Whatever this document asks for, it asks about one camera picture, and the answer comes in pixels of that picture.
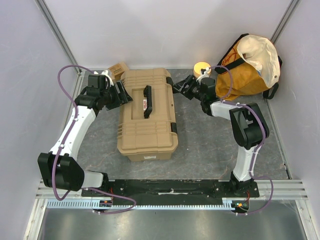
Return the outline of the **tan plastic tool box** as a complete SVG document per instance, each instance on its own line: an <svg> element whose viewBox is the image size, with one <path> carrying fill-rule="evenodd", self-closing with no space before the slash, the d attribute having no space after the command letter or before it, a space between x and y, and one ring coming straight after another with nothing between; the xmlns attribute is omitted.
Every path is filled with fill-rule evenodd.
<svg viewBox="0 0 320 240"><path fill-rule="evenodd" d="M132 101L120 107L117 149L132 162L169 160L178 147L171 74L127 70L121 82Z"/></svg>

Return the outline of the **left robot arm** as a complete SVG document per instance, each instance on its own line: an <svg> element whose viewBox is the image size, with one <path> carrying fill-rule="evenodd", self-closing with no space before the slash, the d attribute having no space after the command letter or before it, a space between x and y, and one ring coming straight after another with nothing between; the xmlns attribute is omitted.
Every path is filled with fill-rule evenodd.
<svg viewBox="0 0 320 240"><path fill-rule="evenodd" d="M90 127L102 109L112 110L132 102L123 83L113 81L105 73L90 74L88 85L73 100L70 119L56 144L37 159L43 183L58 190L77 192L92 188L98 196L106 196L110 184L101 172L85 171L78 164L80 146Z"/></svg>

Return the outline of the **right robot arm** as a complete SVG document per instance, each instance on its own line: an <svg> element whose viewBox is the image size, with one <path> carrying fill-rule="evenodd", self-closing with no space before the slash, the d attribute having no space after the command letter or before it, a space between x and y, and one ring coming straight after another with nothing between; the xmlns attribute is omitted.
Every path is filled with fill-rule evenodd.
<svg viewBox="0 0 320 240"><path fill-rule="evenodd" d="M184 80L174 83L172 90L189 100L199 100L205 114L230 121L238 153L230 174L229 191L233 196L240 197L254 184L257 154L270 130L257 103L241 104L220 100L216 96L215 87L216 81L213 78L203 77L198 81L190 74Z"/></svg>

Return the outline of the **small cardboard box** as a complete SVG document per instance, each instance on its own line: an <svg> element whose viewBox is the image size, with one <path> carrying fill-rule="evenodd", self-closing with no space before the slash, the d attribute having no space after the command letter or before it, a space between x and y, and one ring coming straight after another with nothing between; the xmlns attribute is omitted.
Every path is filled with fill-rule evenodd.
<svg viewBox="0 0 320 240"><path fill-rule="evenodd" d="M111 73L111 78L115 81L120 80L122 74L128 70L129 67L124 62L119 62L108 68L108 71Z"/></svg>

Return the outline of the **yellow round sponge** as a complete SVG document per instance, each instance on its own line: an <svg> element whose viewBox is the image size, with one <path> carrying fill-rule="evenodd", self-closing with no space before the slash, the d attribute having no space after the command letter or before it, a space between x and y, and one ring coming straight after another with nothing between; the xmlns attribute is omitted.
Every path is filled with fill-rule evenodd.
<svg viewBox="0 0 320 240"><path fill-rule="evenodd" d="M210 76L211 75L211 65L207 62L204 62L204 61L197 62L193 67L193 75L195 77L199 78L200 76L202 76L204 74L204 71L207 68L209 69L207 75Z"/></svg>

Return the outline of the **yellow and cream tote bag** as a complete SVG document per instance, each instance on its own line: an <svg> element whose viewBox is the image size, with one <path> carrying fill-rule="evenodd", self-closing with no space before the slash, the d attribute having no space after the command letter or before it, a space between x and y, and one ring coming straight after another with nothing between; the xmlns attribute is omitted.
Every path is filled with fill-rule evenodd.
<svg viewBox="0 0 320 240"><path fill-rule="evenodd" d="M262 94L272 99L279 88L282 63L268 38L240 35L214 68L217 97L233 101L240 96Z"/></svg>

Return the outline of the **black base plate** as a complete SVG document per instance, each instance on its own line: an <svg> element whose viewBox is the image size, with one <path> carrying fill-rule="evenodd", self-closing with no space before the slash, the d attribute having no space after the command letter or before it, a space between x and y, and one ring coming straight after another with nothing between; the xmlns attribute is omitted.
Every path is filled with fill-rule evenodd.
<svg viewBox="0 0 320 240"><path fill-rule="evenodd" d="M138 205L222 204L222 198L258 198L255 181L235 190L231 183L217 179L116 179L101 191L134 199Z"/></svg>

